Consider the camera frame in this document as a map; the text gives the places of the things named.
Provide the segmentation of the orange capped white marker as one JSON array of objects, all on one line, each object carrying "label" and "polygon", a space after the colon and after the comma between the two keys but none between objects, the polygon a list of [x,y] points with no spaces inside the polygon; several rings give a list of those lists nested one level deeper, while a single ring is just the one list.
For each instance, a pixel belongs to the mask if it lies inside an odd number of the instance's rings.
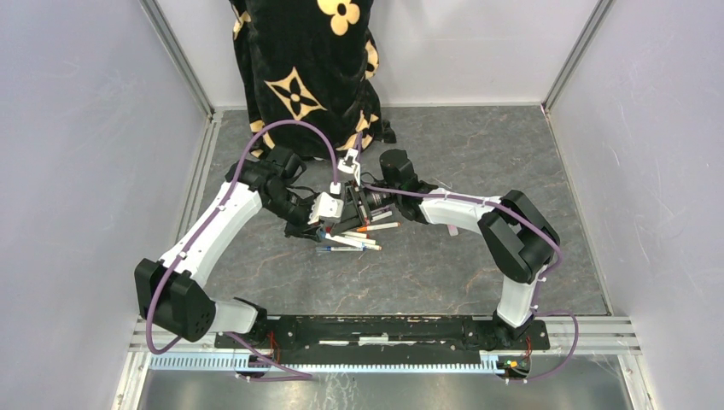
[{"label": "orange capped white marker", "polygon": [[401,226],[401,223],[398,221],[395,221],[395,222],[367,225],[367,226],[357,228],[355,231],[356,232],[380,231],[380,230],[394,229],[394,228],[398,228],[400,226]]}]

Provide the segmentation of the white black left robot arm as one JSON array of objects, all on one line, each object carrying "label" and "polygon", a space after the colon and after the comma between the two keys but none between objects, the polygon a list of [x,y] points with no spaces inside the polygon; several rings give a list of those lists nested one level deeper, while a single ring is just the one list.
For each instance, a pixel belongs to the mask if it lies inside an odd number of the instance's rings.
[{"label": "white black left robot arm", "polygon": [[295,181],[306,163],[277,147],[264,159],[230,168],[219,193],[183,238],[158,260],[141,260],[134,271],[140,316],[147,323],[196,342],[210,332],[233,331],[248,348],[268,337],[264,308],[241,298],[217,301],[204,290],[219,257],[260,210],[285,220],[286,237],[319,240],[310,224],[315,194],[302,198]]}]

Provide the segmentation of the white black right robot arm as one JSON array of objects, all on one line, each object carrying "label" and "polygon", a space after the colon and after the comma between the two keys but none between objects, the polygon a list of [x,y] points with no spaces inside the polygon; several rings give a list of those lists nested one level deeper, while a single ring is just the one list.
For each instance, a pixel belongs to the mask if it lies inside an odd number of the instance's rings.
[{"label": "white black right robot arm", "polygon": [[336,170],[350,176],[347,183],[330,185],[316,215],[325,223],[325,236],[368,228],[388,206],[406,220],[471,231],[482,236],[499,271],[503,288],[493,311],[493,338],[513,349],[528,335],[538,308],[538,287],[562,260],[560,238],[531,200],[519,190],[503,196],[470,196],[421,180],[403,149],[379,157],[382,179],[363,182],[359,151],[349,149]]}]

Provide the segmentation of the blue capped white marker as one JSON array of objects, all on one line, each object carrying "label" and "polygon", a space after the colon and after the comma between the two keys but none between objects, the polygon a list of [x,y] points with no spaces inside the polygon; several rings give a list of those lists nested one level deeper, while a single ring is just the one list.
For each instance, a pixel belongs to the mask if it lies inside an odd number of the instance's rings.
[{"label": "blue capped white marker", "polygon": [[354,247],[363,249],[365,247],[365,244],[357,239],[350,238],[350,237],[344,237],[344,236],[335,236],[327,231],[321,231],[319,233],[320,237],[322,239],[330,240],[335,243],[340,243],[343,245],[346,245],[348,247]]}]

